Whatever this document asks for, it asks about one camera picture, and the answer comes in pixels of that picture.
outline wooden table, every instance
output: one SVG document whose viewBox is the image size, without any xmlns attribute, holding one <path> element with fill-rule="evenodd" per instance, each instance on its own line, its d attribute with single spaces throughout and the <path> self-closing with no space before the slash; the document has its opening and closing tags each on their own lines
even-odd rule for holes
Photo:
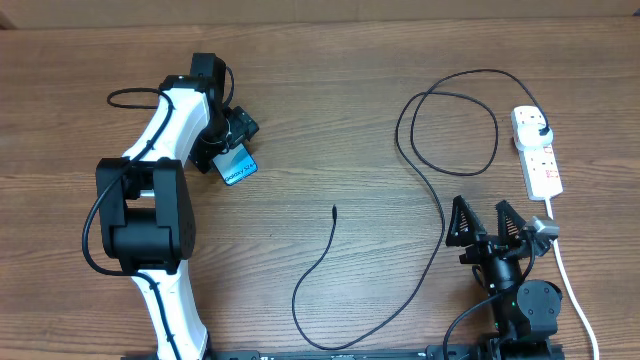
<svg viewBox="0 0 640 360">
<path fill-rule="evenodd" d="M 440 225 L 427 189 L 395 150 L 397 116 L 435 80 L 490 67 L 525 81 L 549 115 L 565 187 L 554 209 L 567 271 L 603 358 L 635 359 L 639 44 L 635 18 L 0 31 L 0 358 L 154 351 L 137 288 L 93 272 L 80 251 L 96 164 L 120 156 L 152 115 L 108 107 L 105 97 L 155 87 L 168 74 L 187 73 L 193 52 L 216 52 L 234 70 L 234 103 L 261 126 L 249 145 L 260 171 L 247 180 L 227 187 L 217 174 L 187 170 L 198 226 L 191 281 L 217 349 L 312 349 L 294 327 L 291 293 L 326 246 L 333 204 L 333 248 L 298 296 L 310 337 L 344 343 L 407 298 Z M 421 166 L 447 216 L 457 194 L 490 232 L 502 199 L 523 217 L 544 214 L 527 199 L 511 142 L 509 113 L 529 103 L 525 94 L 499 75 L 443 88 L 480 98 L 500 124 L 486 173 L 459 178 Z M 472 170 L 490 155 L 493 125 L 478 106 L 433 98 L 416 137 L 436 164 Z M 95 226 L 92 253 L 115 268 L 98 234 Z M 441 342 L 451 321 L 484 298 L 470 268 L 458 264 L 460 253 L 442 248 L 413 303 L 353 348 Z M 536 262 L 532 276 L 564 289 L 553 254 Z M 473 341 L 491 323 L 488 311 L 472 316 L 452 342 Z M 553 340 L 568 358 L 588 359 L 568 299 L 559 327 Z"/>
</svg>

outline white power strip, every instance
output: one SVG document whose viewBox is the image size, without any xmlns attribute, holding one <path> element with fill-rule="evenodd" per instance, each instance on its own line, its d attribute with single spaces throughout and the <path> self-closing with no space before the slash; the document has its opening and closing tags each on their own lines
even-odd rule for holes
<svg viewBox="0 0 640 360">
<path fill-rule="evenodd" d="M 513 124 L 513 139 L 520 155 L 522 173 L 529 199 L 544 200 L 547 215 L 553 219 L 551 198 L 562 193 L 563 190 L 560 173 L 558 172 L 558 163 L 551 147 L 553 132 L 549 131 L 545 136 L 540 135 L 539 129 L 545 125 L 545 122 L 542 113 L 535 106 L 519 106 L 513 109 L 511 122 Z M 569 277 L 560 256 L 558 240 L 554 241 L 553 250 L 569 299 L 571 299 L 573 307 L 589 334 L 591 347 L 593 348 L 593 359 L 599 360 L 598 340 L 569 283 Z"/>
</svg>

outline white power cord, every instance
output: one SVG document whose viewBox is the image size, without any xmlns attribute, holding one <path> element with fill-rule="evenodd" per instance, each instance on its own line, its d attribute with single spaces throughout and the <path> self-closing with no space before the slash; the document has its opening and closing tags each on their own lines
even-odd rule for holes
<svg viewBox="0 0 640 360">
<path fill-rule="evenodd" d="M 553 210 L 551 209 L 551 199 L 545 198 L 544 205 L 547 208 L 547 215 L 553 219 Z M 576 299 L 576 295 L 573 293 L 573 289 L 571 288 L 571 284 L 569 283 L 569 277 L 567 276 L 567 271 L 564 269 L 564 264 L 562 263 L 562 256 L 560 256 L 560 245 L 558 245 L 558 239 L 553 242 L 553 252 L 556 255 L 556 262 L 558 263 L 558 269 L 560 270 L 560 276 L 562 276 L 562 281 L 564 282 L 564 287 L 567 289 L 567 293 L 569 294 L 569 299 L 571 299 L 571 303 L 573 307 L 576 309 L 580 320 L 582 320 L 582 324 L 584 324 L 584 328 L 587 330 L 589 334 L 589 340 L 591 341 L 591 347 L 593 348 L 593 359 L 600 360 L 600 350 L 598 349 L 598 340 L 596 339 L 596 334 L 593 332 L 591 328 L 591 324 L 589 324 L 589 320 L 587 316 L 582 311 L 580 304 L 578 304 L 578 299 Z"/>
</svg>

